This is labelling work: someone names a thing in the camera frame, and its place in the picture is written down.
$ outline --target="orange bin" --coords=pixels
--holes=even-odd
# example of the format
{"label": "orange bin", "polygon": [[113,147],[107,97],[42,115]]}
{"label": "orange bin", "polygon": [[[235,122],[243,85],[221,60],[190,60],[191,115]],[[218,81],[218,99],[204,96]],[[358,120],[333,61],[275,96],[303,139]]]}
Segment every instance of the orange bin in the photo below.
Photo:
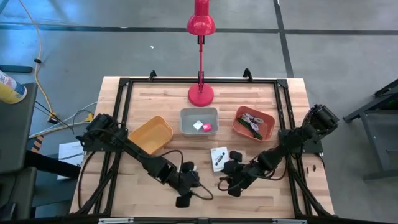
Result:
{"label": "orange bin", "polygon": [[[239,124],[239,122],[236,120],[236,118],[239,118],[244,113],[248,113],[251,116],[260,118],[264,121],[264,123],[262,124],[257,124],[259,126],[258,133],[262,136],[262,140],[253,137],[253,133],[242,124]],[[241,106],[238,108],[235,114],[235,119],[232,123],[233,130],[236,133],[258,142],[264,142],[268,140],[271,137],[274,126],[275,126],[275,119],[271,115],[265,114],[263,112],[260,112],[252,108],[248,108],[247,106]]]}
{"label": "orange bin", "polygon": [[172,140],[173,129],[161,116],[154,116],[129,135],[130,141],[152,155]]}

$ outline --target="pink cube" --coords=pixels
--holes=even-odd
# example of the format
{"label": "pink cube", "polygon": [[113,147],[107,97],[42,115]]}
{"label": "pink cube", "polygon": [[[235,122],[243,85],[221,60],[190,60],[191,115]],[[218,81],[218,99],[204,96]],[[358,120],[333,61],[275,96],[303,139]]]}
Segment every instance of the pink cube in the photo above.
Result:
{"label": "pink cube", "polygon": [[211,124],[204,124],[204,125],[203,125],[203,130],[204,130],[205,132],[211,131]]}

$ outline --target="spray can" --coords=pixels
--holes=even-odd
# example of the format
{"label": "spray can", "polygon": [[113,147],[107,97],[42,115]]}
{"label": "spray can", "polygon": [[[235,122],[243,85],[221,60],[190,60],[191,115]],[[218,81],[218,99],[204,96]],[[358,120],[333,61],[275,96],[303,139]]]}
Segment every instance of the spray can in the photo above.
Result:
{"label": "spray can", "polygon": [[25,98],[26,87],[0,71],[0,101],[14,104]]}

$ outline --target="white object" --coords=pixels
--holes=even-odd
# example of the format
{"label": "white object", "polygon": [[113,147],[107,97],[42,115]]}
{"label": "white object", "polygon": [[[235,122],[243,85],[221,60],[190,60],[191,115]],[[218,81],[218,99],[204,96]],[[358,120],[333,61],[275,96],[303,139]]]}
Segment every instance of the white object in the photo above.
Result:
{"label": "white object", "polygon": [[[81,166],[81,163],[83,162],[83,147],[81,146],[80,141],[60,144],[58,153],[58,158],[66,158],[68,156],[81,154],[79,156],[74,156],[69,159],[64,159],[62,161],[75,166]],[[68,177],[58,175],[57,180],[65,180],[67,178]]]}
{"label": "white object", "polygon": [[219,172],[224,169],[224,163],[228,162],[228,150],[226,147],[210,149],[211,163],[213,164],[213,172]]}
{"label": "white object", "polygon": [[199,131],[199,129],[203,126],[203,123],[200,121],[197,121],[195,124],[193,124],[193,127]]}

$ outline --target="wooden table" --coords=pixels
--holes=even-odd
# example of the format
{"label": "wooden table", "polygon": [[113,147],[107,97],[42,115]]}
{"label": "wooden table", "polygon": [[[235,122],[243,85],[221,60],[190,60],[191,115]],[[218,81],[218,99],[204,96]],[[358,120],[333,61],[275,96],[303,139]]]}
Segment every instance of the wooden table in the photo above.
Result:
{"label": "wooden table", "polygon": [[[120,77],[104,77],[95,113],[112,114]],[[287,79],[290,97],[297,126],[302,124],[303,117],[309,109],[304,80],[301,78]],[[202,184],[214,194],[212,201],[204,201],[192,197],[189,208],[176,208],[175,199],[178,193],[169,185],[161,185],[142,168],[134,158],[123,153],[119,167],[114,203],[111,215],[130,217],[211,217],[211,218],[292,218],[292,198],[289,180],[284,177],[280,181],[257,179],[242,196],[235,198],[217,189],[218,177],[211,168],[210,149],[226,146],[229,151],[243,153],[244,162],[252,159],[261,151],[278,145],[277,132],[280,129],[274,87],[269,84],[212,84],[215,98],[210,106],[217,108],[220,128],[215,136],[185,137],[180,132],[179,115],[182,108],[193,107],[187,98],[188,83],[135,83],[132,89],[132,100],[129,107],[127,127],[129,131],[159,115],[163,117],[174,131],[174,136],[163,153],[171,149],[179,149],[184,153],[185,161],[193,161],[197,165]],[[285,100],[280,91],[283,108]],[[232,132],[232,121],[239,106],[249,106],[261,110],[275,118],[275,128],[269,141],[259,144]],[[118,120],[121,120],[123,104]],[[86,167],[82,180],[82,202],[88,200],[100,179],[104,153],[97,152]],[[166,156],[178,165],[180,156],[171,153]],[[304,169],[307,185],[324,208],[333,213],[325,170],[321,160],[314,155],[304,154]],[[282,175],[285,167],[283,160],[274,177]],[[304,212],[302,193],[298,189],[300,208]],[[194,189],[206,196],[203,189]],[[108,188],[104,191],[102,209],[106,204]],[[73,198],[71,212],[78,210],[77,188]]]}

